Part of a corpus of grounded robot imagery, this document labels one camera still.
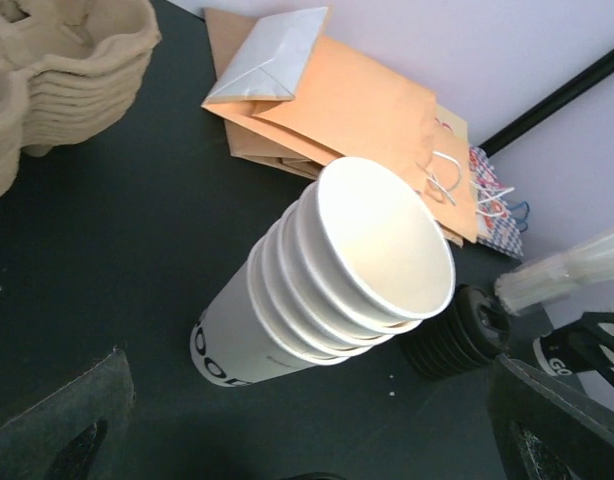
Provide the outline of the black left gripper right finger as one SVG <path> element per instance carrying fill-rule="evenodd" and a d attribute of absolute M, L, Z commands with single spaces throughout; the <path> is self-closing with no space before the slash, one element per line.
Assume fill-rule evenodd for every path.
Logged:
<path fill-rule="evenodd" d="M 509 479 L 614 479 L 614 412 L 506 355 L 489 368 L 488 415 Z"/>

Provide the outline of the orange paper bag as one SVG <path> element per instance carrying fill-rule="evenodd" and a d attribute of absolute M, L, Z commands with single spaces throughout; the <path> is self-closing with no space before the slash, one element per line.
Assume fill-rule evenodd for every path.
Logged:
<path fill-rule="evenodd" d="M 296 92 L 267 60 L 206 97 L 231 154 L 308 178 L 341 157 L 373 160 L 422 195 L 452 241 L 475 241 L 470 146 L 435 94 L 327 37 L 307 54 Z"/>

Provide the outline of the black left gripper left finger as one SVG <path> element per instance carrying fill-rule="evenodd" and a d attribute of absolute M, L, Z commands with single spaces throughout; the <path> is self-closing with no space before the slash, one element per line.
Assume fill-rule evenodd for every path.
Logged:
<path fill-rule="evenodd" d="M 0 479 L 110 479 L 135 403 L 121 349 L 0 412 Z"/>

